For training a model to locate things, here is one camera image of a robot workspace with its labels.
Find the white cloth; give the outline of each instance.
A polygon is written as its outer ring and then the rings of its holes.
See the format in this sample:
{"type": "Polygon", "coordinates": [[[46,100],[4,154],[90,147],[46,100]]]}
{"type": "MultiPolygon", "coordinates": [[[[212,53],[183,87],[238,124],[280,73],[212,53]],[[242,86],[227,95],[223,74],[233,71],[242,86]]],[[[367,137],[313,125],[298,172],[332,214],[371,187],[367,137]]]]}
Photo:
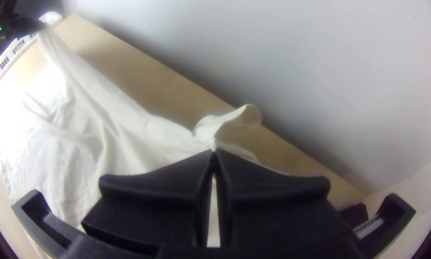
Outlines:
{"type": "MultiPolygon", "coordinates": [[[[230,121],[242,125],[237,118],[252,108],[206,117],[193,134],[149,114],[50,30],[38,37],[47,65],[27,85],[0,85],[3,177],[12,203],[37,189],[73,226],[100,198],[101,175],[143,174],[214,150],[218,129],[230,121]]],[[[253,109],[249,127],[260,122],[253,109]]],[[[239,147],[231,151],[252,158],[239,147]]]]}

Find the black bracket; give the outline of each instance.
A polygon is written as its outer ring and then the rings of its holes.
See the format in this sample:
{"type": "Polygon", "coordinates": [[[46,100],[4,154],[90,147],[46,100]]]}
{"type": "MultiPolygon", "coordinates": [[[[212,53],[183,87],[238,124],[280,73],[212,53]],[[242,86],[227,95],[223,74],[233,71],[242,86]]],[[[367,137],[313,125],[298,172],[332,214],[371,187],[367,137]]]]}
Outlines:
{"type": "Polygon", "coordinates": [[[373,258],[415,214],[391,194],[375,219],[353,230],[327,201],[325,177],[281,175],[223,150],[143,175],[105,175],[99,188],[102,198],[82,221],[86,233],[52,214],[36,190],[13,209],[33,239],[63,259],[373,258]],[[221,247],[206,247],[214,174],[221,247]]]}

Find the white fabric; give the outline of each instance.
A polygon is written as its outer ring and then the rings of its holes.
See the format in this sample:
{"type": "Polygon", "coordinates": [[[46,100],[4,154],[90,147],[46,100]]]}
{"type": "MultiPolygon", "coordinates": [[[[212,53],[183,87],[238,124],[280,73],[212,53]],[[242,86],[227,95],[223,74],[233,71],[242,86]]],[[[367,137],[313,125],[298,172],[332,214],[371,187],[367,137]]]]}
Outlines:
{"type": "MultiPolygon", "coordinates": [[[[214,150],[218,129],[230,121],[242,126],[237,118],[250,107],[206,117],[193,134],[149,114],[50,30],[38,37],[47,65],[27,85],[0,85],[3,177],[11,202],[37,189],[53,213],[73,226],[100,198],[101,175],[143,174],[214,150]]],[[[255,111],[249,127],[259,124],[255,111]]]]}

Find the black plastic part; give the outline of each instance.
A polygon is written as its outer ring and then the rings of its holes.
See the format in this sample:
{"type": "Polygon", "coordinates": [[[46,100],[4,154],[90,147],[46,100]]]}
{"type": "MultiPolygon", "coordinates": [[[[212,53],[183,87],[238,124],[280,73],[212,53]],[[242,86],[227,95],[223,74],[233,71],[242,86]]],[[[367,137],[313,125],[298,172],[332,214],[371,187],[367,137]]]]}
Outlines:
{"type": "Polygon", "coordinates": [[[150,259],[87,236],[54,216],[37,190],[30,191],[12,209],[27,232],[52,258],[150,259]]]}
{"type": "Polygon", "coordinates": [[[198,155],[138,176],[103,176],[102,198],[82,222],[54,216],[34,190],[13,209],[50,256],[63,259],[372,258],[415,211],[397,195],[384,223],[362,240],[330,205],[324,177],[291,177],[225,151],[198,155]],[[207,248],[212,174],[217,179],[221,247],[207,248]]]}
{"type": "Polygon", "coordinates": [[[90,236],[154,255],[161,244],[205,247],[212,151],[154,172],[105,175],[102,198],[82,221],[90,236]]]}
{"type": "Polygon", "coordinates": [[[377,215],[383,224],[359,241],[362,252],[374,258],[388,247],[410,222],[415,210],[394,193],[384,200],[377,215]]]}
{"type": "Polygon", "coordinates": [[[222,246],[278,257],[344,235],[356,240],[326,200],[325,177],[281,175],[226,151],[217,151],[217,159],[222,246]]]}
{"type": "Polygon", "coordinates": [[[356,204],[339,213],[352,228],[356,228],[369,220],[367,207],[364,203],[356,204]]]}

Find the white wall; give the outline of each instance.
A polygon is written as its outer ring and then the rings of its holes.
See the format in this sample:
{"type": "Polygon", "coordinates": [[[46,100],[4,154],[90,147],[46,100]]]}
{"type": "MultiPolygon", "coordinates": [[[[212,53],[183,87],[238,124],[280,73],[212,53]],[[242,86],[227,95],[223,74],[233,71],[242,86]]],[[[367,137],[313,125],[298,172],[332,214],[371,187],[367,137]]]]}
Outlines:
{"type": "Polygon", "coordinates": [[[76,2],[366,192],[431,161],[431,0],[76,2]]]}

